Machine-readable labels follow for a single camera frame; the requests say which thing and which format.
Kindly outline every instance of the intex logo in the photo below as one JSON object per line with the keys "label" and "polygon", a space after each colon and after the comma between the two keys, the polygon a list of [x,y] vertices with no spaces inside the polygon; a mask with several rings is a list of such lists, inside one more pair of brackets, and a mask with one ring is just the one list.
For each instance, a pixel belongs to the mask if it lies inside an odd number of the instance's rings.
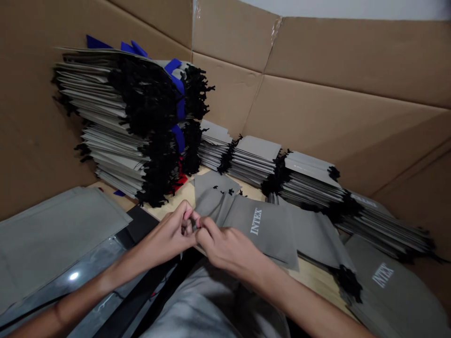
{"label": "intex logo", "polygon": [[255,208],[254,219],[252,220],[252,227],[250,228],[250,233],[256,234],[258,236],[258,227],[260,226],[261,218],[262,218],[262,211]]}
{"label": "intex logo", "polygon": [[393,275],[393,270],[387,268],[385,263],[382,263],[374,273],[373,281],[375,281],[382,289],[384,289],[391,275]]}

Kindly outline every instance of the white wall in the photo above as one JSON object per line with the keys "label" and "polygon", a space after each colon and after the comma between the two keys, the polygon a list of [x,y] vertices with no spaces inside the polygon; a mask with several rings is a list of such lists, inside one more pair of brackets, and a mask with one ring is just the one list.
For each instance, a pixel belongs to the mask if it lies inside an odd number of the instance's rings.
{"label": "white wall", "polygon": [[242,0],[281,16],[450,20],[451,0]]}

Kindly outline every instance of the forearm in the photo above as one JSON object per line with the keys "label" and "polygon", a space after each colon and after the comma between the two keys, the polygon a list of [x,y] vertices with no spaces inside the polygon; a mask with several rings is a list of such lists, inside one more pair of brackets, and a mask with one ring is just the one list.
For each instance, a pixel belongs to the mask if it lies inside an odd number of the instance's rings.
{"label": "forearm", "polygon": [[266,300],[313,337],[373,337],[362,325],[262,255],[245,279]]}
{"label": "forearm", "polygon": [[133,251],[134,249],[81,288],[26,322],[12,332],[10,337],[67,336],[105,296],[141,272],[141,269],[133,264],[127,264],[133,256]]}

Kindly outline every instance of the wooden table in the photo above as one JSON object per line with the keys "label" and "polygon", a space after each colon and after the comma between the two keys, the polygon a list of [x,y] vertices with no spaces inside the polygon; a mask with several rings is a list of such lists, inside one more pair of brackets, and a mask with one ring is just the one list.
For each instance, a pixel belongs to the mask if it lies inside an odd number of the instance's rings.
{"label": "wooden table", "polygon": [[[208,172],[210,169],[206,167],[201,167],[198,175],[203,175]],[[264,201],[265,196],[259,189],[240,181],[237,178],[229,176],[232,180],[239,183],[242,186],[243,195],[247,195],[248,198],[253,200]],[[169,199],[169,202],[163,205],[162,207],[152,208],[150,205],[145,204],[143,209],[145,209],[148,213],[150,213],[157,220],[161,220],[164,215],[168,212],[174,211],[175,208],[181,203],[183,200],[187,200],[193,207],[195,207],[195,193],[194,186],[190,183],[190,181],[194,177],[190,177],[188,182],[186,182],[175,194],[175,196]],[[132,200],[128,197],[120,197],[114,194],[117,190],[107,185],[103,181],[96,182],[92,184],[90,187],[99,187],[108,194],[109,197],[114,199],[125,211],[133,208],[138,202],[136,200]],[[290,276],[296,279],[298,282],[304,284],[335,306],[337,306],[340,310],[351,316],[355,319],[355,317],[349,312],[346,308],[346,303],[340,297],[340,291],[337,283],[334,281],[334,278],[329,273],[324,270],[316,267],[315,265],[299,258],[299,272],[294,270],[284,269]]]}

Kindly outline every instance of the red fabric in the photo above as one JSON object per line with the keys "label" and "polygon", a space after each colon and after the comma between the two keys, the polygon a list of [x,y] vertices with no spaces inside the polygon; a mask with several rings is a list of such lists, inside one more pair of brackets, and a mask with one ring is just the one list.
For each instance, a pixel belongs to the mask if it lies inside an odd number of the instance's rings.
{"label": "red fabric", "polygon": [[175,188],[175,191],[177,191],[178,189],[180,189],[182,187],[182,185],[184,185],[187,181],[188,181],[188,177],[182,173],[182,159],[183,157],[179,158],[179,180],[177,181]]}

